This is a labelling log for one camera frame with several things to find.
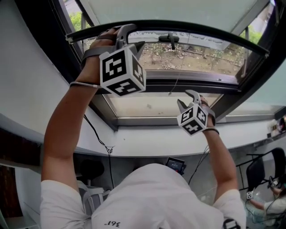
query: bracelet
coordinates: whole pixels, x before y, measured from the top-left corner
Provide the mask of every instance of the bracelet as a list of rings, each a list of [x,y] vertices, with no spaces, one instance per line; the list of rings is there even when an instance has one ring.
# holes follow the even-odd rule
[[[213,127],[208,127],[207,129],[203,130],[203,132],[205,131],[215,131],[219,134],[219,131],[216,129],[216,128],[213,128]]]
[[[100,85],[95,85],[95,84],[92,84],[92,83],[82,83],[82,82],[71,82],[70,83],[70,87],[76,86],[76,85],[87,86],[87,87],[92,87],[92,88],[101,88]]]

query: black and white cube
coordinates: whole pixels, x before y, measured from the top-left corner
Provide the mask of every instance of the black and white cube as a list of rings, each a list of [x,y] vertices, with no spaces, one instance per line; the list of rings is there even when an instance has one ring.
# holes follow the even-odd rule
[[[146,90],[146,71],[128,47],[100,58],[100,85],[117,96]]]
[[[206,128],[208,113],[198,104],[194,104],[190,109],[177,116],[179,127],[189,135],[199,133]]]
[[[273,181],[273,183],[271,184],[272,188],[275,188],[278,185],[278,181]]]
[[[246,193],[246,199],[251,199],[253,197],[253,191],[249,191]]]

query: white chair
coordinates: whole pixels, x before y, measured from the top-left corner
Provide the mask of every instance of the white chair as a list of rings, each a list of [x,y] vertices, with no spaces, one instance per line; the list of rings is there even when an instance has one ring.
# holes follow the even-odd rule
[[[93,212],[103,203],[103,197],[110,191],[104,192],[103,188],[86,186],[82,181],[77,181],[85,214],[91,216]]]

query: black cable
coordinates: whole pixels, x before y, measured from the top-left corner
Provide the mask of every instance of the black cable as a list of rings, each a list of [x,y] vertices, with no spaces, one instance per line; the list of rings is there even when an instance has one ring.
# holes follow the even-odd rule
[[[113,177],[112,177],[112,171],[111,171],[111,158],[110,158],[110,153],[108,153],[108,160],[109,160],[109,171],[110,171],[110,177],[111,177],[111,182],[112,182],[112,188],[114,189],[114,183],[113,183]]]
[[[192,180],[193,176],[195,175],[196,171],[198,170],[198,167],[200,166],[200,164],[202,163],[202,161],[207,157],[208,154],[205,155],[205,153],[207,152],[207,147],[208,147],[208,145],[205,147],[204,153],[202,154],[200,160],[198,161],[198,165],[197,165],[197,167],[196,167],[194,173],[192,174],[191,178],[189,179],[188,184],[191,183],[191,180]]]
[[[97,136],[97,139],[99,141],[99,143],[101,145],[103,145],[108,153],[108,160],[109,160],[109,171],[110,171],[110,177],[111,177],[111,182],[112,182],[112,188],[114,188],[114,183],[113,183],[113,177],[112,177],[112,171],[111,171],[111,157],[110,154],[112,153],[113,147],[114,146],[106,146],[103,141],[100,140],[97,131],[95,130],[95,128],[93,127],[93,125],[90,123],[88,117],[86,117],[86,115],[84,115],[84,119],[88,122],[88,124],[90,125],[90,127],[93,129],[93,131],[95,132],[95,135]]]

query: hand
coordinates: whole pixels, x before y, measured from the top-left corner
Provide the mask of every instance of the hand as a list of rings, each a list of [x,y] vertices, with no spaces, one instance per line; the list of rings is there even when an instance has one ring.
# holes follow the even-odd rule
[[[114,28],[108,30],[104,34],[117,34],[119,30]],[[101,46],[111,46],[114,45],[112,40],[100,39],[95,40],[89,48],[101,47]],[[100,60],[98,56],[91,56],[86,59],[84,69],[81,71],[80,75],[76,79],[77,82],[88,82],[100,85]]]
[[[201,96],[201,100],[207,103],[207,100],[203,96]],[[206,127],[214,127],[213,120],[211,117],[212,116],[210,114],[207,116]]]

